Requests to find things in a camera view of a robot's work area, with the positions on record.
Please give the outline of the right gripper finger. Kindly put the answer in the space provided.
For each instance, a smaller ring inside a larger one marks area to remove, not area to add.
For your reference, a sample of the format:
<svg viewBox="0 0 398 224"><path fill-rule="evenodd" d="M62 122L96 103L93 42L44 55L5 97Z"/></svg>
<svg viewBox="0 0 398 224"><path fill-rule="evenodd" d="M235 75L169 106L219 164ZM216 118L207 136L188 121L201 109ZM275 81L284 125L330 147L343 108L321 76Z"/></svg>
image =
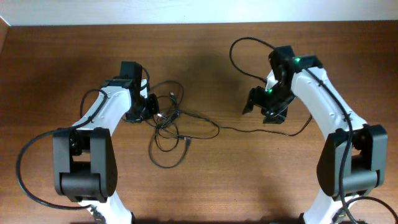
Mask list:
<svg viewBox="0 0 398 224"><path fill-rule="evenodd" d="M252 112L255 102L256 102L256 89L252 88L249 91L248 99L247 99L247 102L246 102L246 104L245 104L245 106L243 108L242 114L246 114L246 113Z"/></svg>
<svg viewBox="0 0 398 224"><path fill-rule="evenodd" d="M286 114L266 114L263 119L263 124L282 124L286 119Z"/></svg>

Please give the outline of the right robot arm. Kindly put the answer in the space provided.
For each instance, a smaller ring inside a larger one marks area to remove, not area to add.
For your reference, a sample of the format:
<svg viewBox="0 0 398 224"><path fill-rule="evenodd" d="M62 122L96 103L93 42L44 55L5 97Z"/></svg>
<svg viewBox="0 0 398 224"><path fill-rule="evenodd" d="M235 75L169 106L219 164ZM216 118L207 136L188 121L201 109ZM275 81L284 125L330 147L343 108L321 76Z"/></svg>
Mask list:
<svg viewBox="0 0 398 224"><path fill-rule="evenodd" d="M265 124L285 121L290 103L299 98L325 138L317 164L320 190L299 223L339 223L352 216L349 207L381 186L385 179L388 135L380 125L358 116L329 81L315 55L295 56L291 46L269 54L272 70L265 86L249 92L244 113L260 107Z"/></svg>

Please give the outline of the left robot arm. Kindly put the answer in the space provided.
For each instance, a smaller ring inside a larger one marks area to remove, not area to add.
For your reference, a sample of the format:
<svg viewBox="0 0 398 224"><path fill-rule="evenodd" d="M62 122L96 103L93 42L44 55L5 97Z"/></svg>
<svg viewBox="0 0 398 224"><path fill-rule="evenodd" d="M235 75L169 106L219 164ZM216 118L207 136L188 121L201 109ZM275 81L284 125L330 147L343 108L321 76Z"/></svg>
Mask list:
<svg viewBox="0 0 398 224"><path fill-rule="evenodd" d="M53 135L54 184L59 195L87 209L100 223L134 223L116 192L118 170L111 136L122 118L132 123L159 111L149 94L145 68L123 61L118 76L106 80L91 108L69 131Z"/></svg>

